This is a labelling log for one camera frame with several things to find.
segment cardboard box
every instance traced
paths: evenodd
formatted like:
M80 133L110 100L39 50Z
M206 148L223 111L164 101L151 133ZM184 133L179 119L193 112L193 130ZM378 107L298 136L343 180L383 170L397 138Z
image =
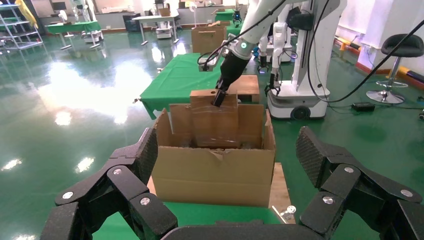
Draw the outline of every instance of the cardboard box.
M191 30L193 53L212 53L227 39L227 28L221 26L198 26Z
M169 8L159 8L159 13L162 17L169 17L171 16L171 10Z
M275 138L264 106L226 96L211 105L215 90L192 91L191 104L170 105L154 128L158 157L152 172L162 201L268 207Z

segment stool seat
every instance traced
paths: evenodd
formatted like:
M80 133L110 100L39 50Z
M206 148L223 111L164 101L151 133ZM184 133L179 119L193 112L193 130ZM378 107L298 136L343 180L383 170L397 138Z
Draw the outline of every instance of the stool seat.
M381 52L388 55L399 42L407 34L396 34L384 41L381 47ZM393 53L392 56L401 58L417 58L424 55L424 42L421 37L417 35L411 35L406 41L400 45L400 47Z

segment cable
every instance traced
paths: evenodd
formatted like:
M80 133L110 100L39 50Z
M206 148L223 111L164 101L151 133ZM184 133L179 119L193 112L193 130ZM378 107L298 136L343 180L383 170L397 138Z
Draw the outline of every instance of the cable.
M318 18L318 21L316 22L316 27L315 30L313 31L312 34L312 39L311 39L311 43L309 45L309 52L308 52L308 56L307 56L307 78L309 81L309 86L310 89L312 90L313 94L321 101L326 102L326 103L337 103L340 101L343 101L345 99L347 99L348 97L350 97L353 93L355 93L362 85L364 85L364 83L372 76L376 73L376 71L379 69L379 67L381 67L392 55L394 52L396 52L400 46L404 43L404 41L406 41L411 35L413 35L418 29L420 29L423 25L424 25L424 20L421 21L411 32L409 32L394 48L393 50L391 50L389 52L389 54L387 54L387 56L364 78L364 80L357 86L355 87L355 89L353 89L351 92L349 92L346 96L338 99L338 100L333 100L333 101L328 101L325 99L322 99L320 96L318 96L317 92L314 89L314 86L312 86L312 81L311 81L311 73L310 73L310 59L311 59L311 49L312 49L312 44L314 42L315 39L315 34L317 32L318 26L320 25L321 19L323 18L324 12L327 8L327 5L329 3L330 0L327 0L325 2L324 8L322 9L322 12Z
M374 66L373 62L370 59L370 49L369 48L366 49L366 55L368 56L368 62L372 65L372 68L375 69L376 66Z
M262 19L260 19L257 23L253 24L252 26L250 26L248 29L246 29L245 31L241 32L239 35L235 36L233 39L228 40L227 42L223 43L220 47L218 47L217 49L215 49L211 55L209 55L209 57L206 59L206 61L204 62L204 69L207 69L208 67L208 63L212 60L211 56L213 56L214 54L218 53L223 47L228 46L232 41L240 38L241 36L243 36L245 33L249 32L250 30L252 30L254 27L258 26L259 24L261 24L265 19L267 19L269 16L272 16L274 14L274 12L281 7L281 5L284 4L284 2L286 2L287 0L282 0L277 6L275 6L271 11L269 11Z

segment bar stool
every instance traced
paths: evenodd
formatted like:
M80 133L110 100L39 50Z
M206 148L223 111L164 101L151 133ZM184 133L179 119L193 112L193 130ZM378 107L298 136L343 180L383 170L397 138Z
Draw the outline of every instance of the bar stool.
M397 34L389 37L381 47L381 52L388 55L398 43L407 34ZM394 94L392 88L406 88L408 84L396 82L395 77L401 65L402 58L417 58L424 55L424 42L417 35L411 35L400 47L393 53L395 56L393 68L391 69L388 80L378 81L377 84L385 87L384 90L374 90L366 92L368 98L385 104L401 104L405 98L401 95Z

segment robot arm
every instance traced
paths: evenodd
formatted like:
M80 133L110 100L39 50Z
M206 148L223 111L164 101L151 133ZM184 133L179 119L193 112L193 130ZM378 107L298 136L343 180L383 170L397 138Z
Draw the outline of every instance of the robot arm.
M278 85L281 57L283 54L288 54L284 52L284 47L286 46L287 41L290 44L290 39L288 38L288 35L290 34L288 30L290 28L287 26L287 23L286 23L287 16L289 15L290 9L292 9L292 4L285 5L281 13L278 15L278 22L274 23L274 29L273 29L274 51L272 53L272 70L271 70L271 77L269 79L269 87L271 89L275 88L275 85L276 85L275 83L277 83Z
M218 91L216 93L215 100L213 101L214 106L221 106L228 88L242 75L249 60L251 59L253 48L260 41L261 37L264 35L264 32L269 28L274 19L277 18L277 15L285 6L284 3L287 2L291 4L293 2L301 1L261 0L257 6L254 6L254 4L249 6L249 11L247 12L247 16L243 27L241 28L241 32L243 33L246 30L250 28L251 29L243 36L239 37L238 40L234 40L228 44L229 53L220 67L221 76L216 84Z

